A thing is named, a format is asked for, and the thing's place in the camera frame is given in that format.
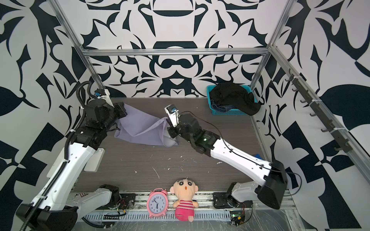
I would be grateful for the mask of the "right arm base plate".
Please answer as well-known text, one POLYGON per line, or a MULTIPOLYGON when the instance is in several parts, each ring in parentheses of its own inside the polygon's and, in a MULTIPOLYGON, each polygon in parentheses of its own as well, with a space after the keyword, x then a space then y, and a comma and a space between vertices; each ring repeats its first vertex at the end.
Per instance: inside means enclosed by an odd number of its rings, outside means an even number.
POLYGON ((216 209, 251 208, 252 205, 252 201, 238 202, 228 193, 213 193, 213 206, 216 209))

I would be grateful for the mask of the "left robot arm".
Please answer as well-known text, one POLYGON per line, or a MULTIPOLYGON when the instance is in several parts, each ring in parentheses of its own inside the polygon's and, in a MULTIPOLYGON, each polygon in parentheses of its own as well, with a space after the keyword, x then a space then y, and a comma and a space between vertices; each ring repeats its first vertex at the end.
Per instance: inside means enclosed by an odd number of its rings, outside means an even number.
POLYGON ((102 185, 81 199, 69 200, 69 194, 90 159, 100 161, 100 144, 118 119, 127 116, 123 102, 108 103, 95 99, 83 107, 84 116, 71 130, 63 149, 63 158, 40 193, 29 204, 21 204, 16 215, 23 221, 21 230, 71 231, 79 219, 103 206, 115 206, 119 188, 102 185))

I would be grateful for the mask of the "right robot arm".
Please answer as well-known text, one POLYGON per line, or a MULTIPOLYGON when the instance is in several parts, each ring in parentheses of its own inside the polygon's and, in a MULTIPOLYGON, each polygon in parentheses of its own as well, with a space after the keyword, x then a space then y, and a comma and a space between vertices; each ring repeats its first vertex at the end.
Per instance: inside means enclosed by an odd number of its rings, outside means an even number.
POLYGON ((243 152, 226 142, 220 133, 204 130, 191 114, 180 115, 175 111, 167 115, 171 137, 180 136, 198 153, 227 163, 251 179, 251 182, 231 184, 226 193, 230 203, 259 200, 270 208, 280 209, 288 183, 281 162, 268 162, 243 152))

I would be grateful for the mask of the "lavender skirt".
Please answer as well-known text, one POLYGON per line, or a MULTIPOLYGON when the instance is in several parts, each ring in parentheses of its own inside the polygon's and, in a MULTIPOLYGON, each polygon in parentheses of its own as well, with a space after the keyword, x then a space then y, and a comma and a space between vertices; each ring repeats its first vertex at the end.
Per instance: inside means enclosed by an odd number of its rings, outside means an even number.
POLYGON ((167 119, 158 118, 132 106, 124 106, 127 115, 117 120, 118 130, 114 137, 130 143, 153 146, 173 147, 178 145, 176 138, 171 138, 167 129, 167 119))

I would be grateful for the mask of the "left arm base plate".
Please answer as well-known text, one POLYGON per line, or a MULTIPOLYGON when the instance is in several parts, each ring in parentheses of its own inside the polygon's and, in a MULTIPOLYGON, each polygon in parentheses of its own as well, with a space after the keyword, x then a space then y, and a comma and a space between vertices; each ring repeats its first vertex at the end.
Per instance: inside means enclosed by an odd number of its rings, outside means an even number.
POLYGON ((102 207, 99 207, 97 210, 103 210, 103 209, 119 209, 119 210, 126 210, 131 209, 135 205, 135 193, 120 193, 119 200, 116 204, 111 205, 105 205, 102 207))

